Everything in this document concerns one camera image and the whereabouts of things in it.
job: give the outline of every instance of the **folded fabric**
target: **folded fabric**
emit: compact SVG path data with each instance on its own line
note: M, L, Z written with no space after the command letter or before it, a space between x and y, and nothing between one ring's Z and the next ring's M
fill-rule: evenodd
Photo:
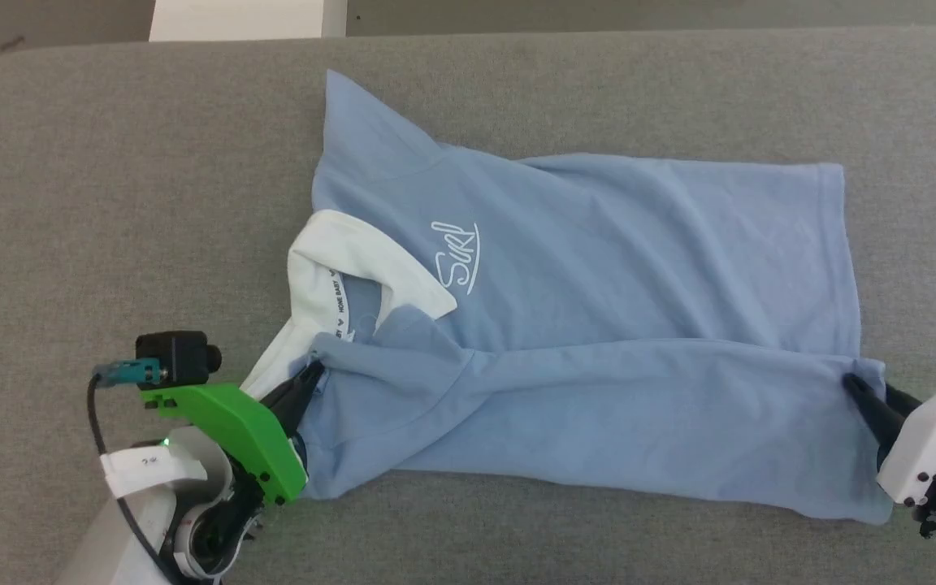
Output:
M292 319L245 382L268 392L320 334L307 496L398 467L886 521L839 384L884 392L860 358L839 166L514 162L437 143L336 73L323 144ZM296 295L302 274L331 296Z

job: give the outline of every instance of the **gray couch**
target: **gray couch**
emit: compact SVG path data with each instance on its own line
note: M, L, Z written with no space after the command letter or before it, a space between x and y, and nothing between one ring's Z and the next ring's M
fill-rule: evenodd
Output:
M107 493L90 366L198 328L238 381L285 319L323 73L439 140L847 167L864 351L936 392L936 29L100 45L0 58L0 584L51 583ZM104 392L108 445L164 428ZM502 477L387 474L271 511L231 585L936 583L888 526Z

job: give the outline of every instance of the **cable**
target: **cable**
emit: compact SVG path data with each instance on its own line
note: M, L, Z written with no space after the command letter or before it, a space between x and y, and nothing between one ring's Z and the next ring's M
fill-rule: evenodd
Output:
M89 429L93 430L93 441L96 441L96 451L100 455L107 455L107 445L103 442L103 434L100 432L100 421L96 416L96 388L100 383L101 377L100 374L94 374L93 378L89 379L89 389L85 395L85 408L89 412ZM175 571L171 570L171 567L164 563L164 559L161 558L161 555L151 547L150 542L146 540L144 531L140 528L140 523L138 523L137 519L132 515L132 509L129 508L129 504L123 497L119 497L118 499L118 508L122 511L122 518L125 518L125 522L129 525L129 530L132 531L132 535L136 537L136 540L140 541L140 546L146 551L149 558L153 560L157 569L164 575L164 578L166 578L170 585L183 585L183 582L186 581L185 578L177 577Z

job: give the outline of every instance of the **green bracket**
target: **green bracket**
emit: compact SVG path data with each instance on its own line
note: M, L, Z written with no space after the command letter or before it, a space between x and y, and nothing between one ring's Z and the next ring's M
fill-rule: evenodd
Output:
M140 392L164 418L186 418L244 466L265 501L291 502L305 487L305 467L274 414L236 384L177 386Z

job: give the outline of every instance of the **dark floor mark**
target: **dark floor mark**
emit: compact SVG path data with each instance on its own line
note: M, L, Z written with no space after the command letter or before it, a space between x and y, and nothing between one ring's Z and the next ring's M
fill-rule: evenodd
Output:
M12 41L5 41L5 43L0 45L0 53L7 52L9 49L15 49L18 45L24 43L23 34L18 34Z

